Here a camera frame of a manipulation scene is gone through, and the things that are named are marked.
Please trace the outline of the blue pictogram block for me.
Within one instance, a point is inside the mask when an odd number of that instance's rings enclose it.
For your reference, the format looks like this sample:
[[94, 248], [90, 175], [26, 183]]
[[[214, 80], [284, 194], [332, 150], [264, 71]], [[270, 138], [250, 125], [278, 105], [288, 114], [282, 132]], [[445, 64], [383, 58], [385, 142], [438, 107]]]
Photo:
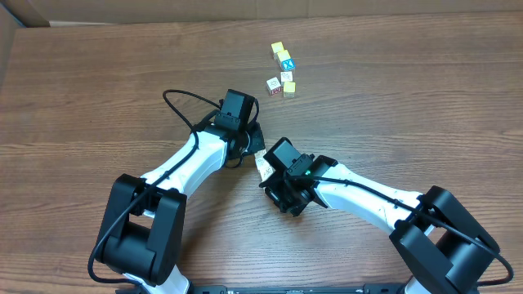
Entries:
[[254, 157], [255, 157], [255, 159], [263, 158], [265, 154], [266, 154], [266, 150], [263, 149], [263, 150], [257, 151], [254, 154]]

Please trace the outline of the white block red letters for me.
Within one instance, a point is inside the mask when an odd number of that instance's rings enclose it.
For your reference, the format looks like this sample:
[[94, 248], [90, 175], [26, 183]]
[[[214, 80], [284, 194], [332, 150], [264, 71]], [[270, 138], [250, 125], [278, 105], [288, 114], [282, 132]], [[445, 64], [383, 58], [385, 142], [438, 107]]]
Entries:
[[261, 170], [261, 171], [271, 169], [271, 165], [264, 158], [257, 158], [256, 165], [257, 165], [257, 169]]

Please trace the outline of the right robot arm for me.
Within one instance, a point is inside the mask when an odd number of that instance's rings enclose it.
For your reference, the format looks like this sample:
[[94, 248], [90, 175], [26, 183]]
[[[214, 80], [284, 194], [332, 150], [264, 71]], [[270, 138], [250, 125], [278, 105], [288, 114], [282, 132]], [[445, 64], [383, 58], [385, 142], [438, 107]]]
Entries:
[[298, 216], [315, 202], [384, 231], [412, 273], [405, 293], [472, 293], [500, 253], [478, 221], [441, 187], [425, 194], [391, 188], [333, 158], [301, 154], [285, 137], [264, 159], [274, 172], [261, 187], [283, 213]]

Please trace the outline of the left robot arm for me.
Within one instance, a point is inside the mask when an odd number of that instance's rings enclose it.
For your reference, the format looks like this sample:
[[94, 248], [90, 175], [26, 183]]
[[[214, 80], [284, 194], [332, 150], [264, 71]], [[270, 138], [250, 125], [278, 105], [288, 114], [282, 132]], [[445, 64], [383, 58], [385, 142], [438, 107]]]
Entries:
[[177, 267], [189, 197], [228, 161], [263, 149], [258, 100], [228, 90], [165, 163], [112, 185], [96, 244], [87, 262], [91, 280], [128, 283], [130, 293], [192, 293]]

